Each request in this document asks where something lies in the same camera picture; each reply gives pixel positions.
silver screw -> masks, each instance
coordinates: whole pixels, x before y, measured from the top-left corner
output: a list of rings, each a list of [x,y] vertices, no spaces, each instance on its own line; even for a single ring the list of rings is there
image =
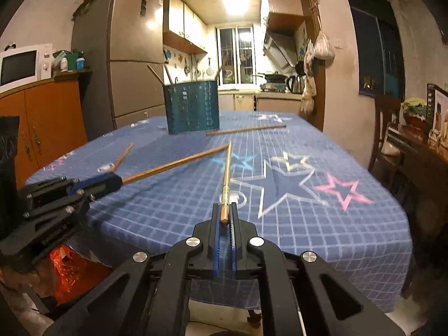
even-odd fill
[[[252,246],[261,246],[264,244],[264,240],[260,237],[253,237],[252,239],[249,240],[250,244]]]
[[[132,259],[134,259],[135,262],[144,262],[146,259],[148,259],[148,255],[143,251],[140,251],[138,253],[135,253]]]
[[[201,243],[201,241],[197,237],[189,237],[185,242],[187,243],[188,246],[191,246],[192,248],[198,246]]]
[[[302,258],[306,262],[315,262],[317,259],[317,256],[312,251],[307,251],[306,253],[303,253]]]

chair back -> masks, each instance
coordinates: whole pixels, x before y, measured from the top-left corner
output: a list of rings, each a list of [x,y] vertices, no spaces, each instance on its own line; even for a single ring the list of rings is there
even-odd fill
[[[395,115],[396,118],[399,118],[400,109],[401,102],[398,99],[387,94],[375,95],[375,133],[368,171],[371,171],[375,164],[379,144],[384,141],[388,124],[392,122],[392,116]]]

tablecloth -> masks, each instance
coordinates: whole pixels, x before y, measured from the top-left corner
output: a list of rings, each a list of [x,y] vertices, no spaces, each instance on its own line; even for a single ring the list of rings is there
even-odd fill
[[[169,135],[154,117],[104,135],[39,170],[29,183],[67,176],[86,179],[109,169],[130,143],[122,177],[193,155],[232,140],[231,201],[239,217],[283,251],[313,250],[341,271],[384,312],[391,311],[412,251],[407,217],[396,200],[351,155],[292,114],[221,112],[221,129],[285,123],[219,136]],[[68,244],[114,266],[136,249],[166,252],[211,216],[220,200],[225,152],[141,180],[92,203],[85,232]],[[236,281],[228,236],[220,243],[214,281],[193,281],[191,298],[259,308],[258,284]]]

white microwave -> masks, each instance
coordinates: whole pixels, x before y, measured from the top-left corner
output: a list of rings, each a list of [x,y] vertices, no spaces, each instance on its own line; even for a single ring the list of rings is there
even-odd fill
[[[0,94],[52,77],[52,44],[39,44],[0,52]]]

pink star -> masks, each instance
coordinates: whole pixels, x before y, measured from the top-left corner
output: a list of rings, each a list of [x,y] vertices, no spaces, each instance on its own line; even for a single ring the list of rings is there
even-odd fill
[[[359,194],[356,191],[356,187],[358,186],[359,180],[356,182],[339,182],[335,177],[333,177],[330,173],[327,173],[326,176],[328,177],[328,184],[327,185],[318,185],[313,187],[317,191],[322,191],[328,194],[333,194],[337,197],[339,203],[341,204],[344,211],[347,211],[347,208],[349,207],[351,200],[357,200],[358,202],[373,204],[374,202],[368,199],[367,197],[364,197],[362,194]],[[349,194],[345,199],[342,198],[339,191],[334,190],[332,188],[336,188],[336,185],[339,185],[341,187],[348,187],[352,186],[350,189]]]

